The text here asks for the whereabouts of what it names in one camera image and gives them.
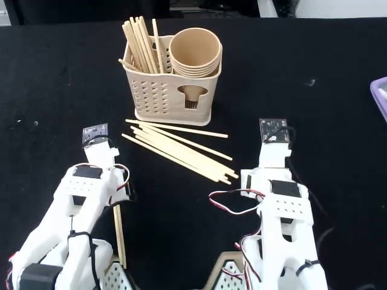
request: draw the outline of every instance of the circuit board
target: circuit board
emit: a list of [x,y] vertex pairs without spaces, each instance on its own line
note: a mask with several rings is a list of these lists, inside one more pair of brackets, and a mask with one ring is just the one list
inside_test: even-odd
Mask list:
[[[267,137],[280,127],[286,127],[286,119],[259,119],[259,128],[261,130],[261,139],[264,142]],[[289,131],[283,130],[276,133],[274,139],[270,140],[274,143],[289,143]]]

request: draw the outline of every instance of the black wire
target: black wire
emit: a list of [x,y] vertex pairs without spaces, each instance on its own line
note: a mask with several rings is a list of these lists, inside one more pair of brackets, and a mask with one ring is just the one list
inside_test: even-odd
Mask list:
[[334,227],[331,227],[327,230],[325,230],[318,238],[317,242],[316,242],[316,251],[317,251],[317,255],[320,256],[320,248],[321,248],[321,244],[322,242],[324,241],[324,239],[330,234],[332,233],[334,230]]
[[282,127],[277,128],[272,133],[267,135],[266,139],[264,140],[264,143],[272,143],[272,142],[274,142],[274,141],[270,141],[270,138],[272,136],[277,135],[278,132],[285,131],[285,130],[291,131],[292,135],[293,135],[292,138],[291,138],[291,141],[289,142],[289,149],[291,149],[293,147],[293,145],[294,145],[294,142],[296,141],[297,134],[296,134],[296,129],[293,128],[293,127],[290,127],[290,126],[282,126]]
[[[283,126],[283,127],[280,127],[276,130],[274,130],[272,133],[270,133],[267,138],[264,140],[264,143],[271,143],[273,141],[270,141],[270,138],[272,136],[275,136],[278,132],[280,131],[284,131],[284,130],[288,130],[288,131],[291,131],[292,134],[293,134],[293,138],[291,139],[291,141],[289,142],[289,149],[291,149],[294,145],[294,142],[296,141],[296,129],[293,128],[293,127],[290,127],[290,126]],[[297,182],[300,183],[300,184],[304,184],[302,182],[302,180],[300,179],[300,176],[298,175],[297,171],[294,169],[294,166],[293,164],[291,163],[291,159],[290,157],[287,157],[286,158],[287,160],[287,164],[288,164],[288,167],[291,171],[291,174],[297,179]],[[329,216],[329,214],[325,211],[325,209],[323,208],[322,204],[320,203],[320,201],[318,200],[317,196],[310,190],[308,189],[308,192],[309,192],[309,195],[313,198],[313,201],[314,203],[317,205],[317,207],[319,208],[319,210],[331,221],[331,218]],[[325,230],[321,235],[320,237],[318,238],[317,242],[316,242],[316,251],[317,251],[317,255],[319,256],[319,251],[320,251],[320,246],[322,244],[322,242],[324,241],[324,239],[334,230],[334,227],[331,227],[327,230]],[[376,289],[376,287],[373,285],[373,284],[366,284],[366,285],[363,285],[361,287],[358,287],[356,288],[356,290],[368,290],[368,289]]]
[[99,286],[99,280],[97,276],[96,271],[96,249],[93,247],[93,239],[91,235],[87,231],[80,231],[79,233],[76,233],[75,231],[70,231],[70,234],[67,237],[67,240],[72,237],[77,236],[87,236],[89,238],[89,246],[90,246],[90,256],[91,256],[91,272],[93,274],[94,283],[96,284],[97,290],[101,290],[101,287]]
[[[289,169],[290,169],[290,172],[291,172],[291,174],[292,174],[294,177],[296,177],[297,182],[300,183],[300,184],[305,185],[305,183],[303,183],[302,180],[300,179],[300,176],[297,174],[297,171],[294,169],[294,166],[293,166],[293,164],[291,163],[290,157],[287,157],[286,160],[287,160],[287,164],[288,164],[288,167],[289,167]],[[315,203],[315,204],[317,205],[317,207],[319,208],[319,210],[324,214],[324,216],[325,216],[327,219],[331,220],[329,214],[324,210],[324,208],[323,208],[322,204],[320,203],[320,201],[318,200],[317,196],[316,196],[310,189],[308,189],[308,192],[309,192],[309,195],[312,197],[314,203]]]
[[110,137],[107,135],[95,135],[91,138],[88,138],[85,142],[82,143],[82,148],[89,145],[89,143],[92,142],[92,140],[95,140],[97,138],[106,138],[106,139],[108,139],[108,141],[110,141],[110,143],[112,144],[113,147],[117,148],[117,146],[114,144],[113,140],[110,139]]

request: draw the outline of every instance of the perforated base plate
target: perforated base plate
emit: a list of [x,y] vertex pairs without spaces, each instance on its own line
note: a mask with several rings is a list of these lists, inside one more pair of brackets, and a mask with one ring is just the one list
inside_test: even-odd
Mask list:
[[[232,273],[241,272],[233,260],[225,261],[223,267],[225,267],[225,269],[229,270]],[[245,290],[246,283],[244,277],[241,276],[241,279],[242,280],[220,272],[217,280],[215,281],[212,287],[212,290]]]
[[113,263],[105,275],[103,290],[135,290],[119,263]]

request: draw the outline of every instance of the cup stack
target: cup stack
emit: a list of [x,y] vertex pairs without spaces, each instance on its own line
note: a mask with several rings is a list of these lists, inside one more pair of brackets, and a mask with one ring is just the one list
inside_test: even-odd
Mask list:
[[193,79],[210,76],[216,71],[221,50],[218,37],[203,28],[181,30],[169,43],[174,72]]

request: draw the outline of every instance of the paper cup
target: paper cup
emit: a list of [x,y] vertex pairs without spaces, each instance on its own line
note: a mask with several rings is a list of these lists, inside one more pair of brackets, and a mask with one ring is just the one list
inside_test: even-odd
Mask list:
[[221,43],[218,37],[207,29],[188,28],[172,38],[169,43],[169,54],[171,63],[173,62],[177,69],[200,71],[208,67],[217,67],[220,61]]

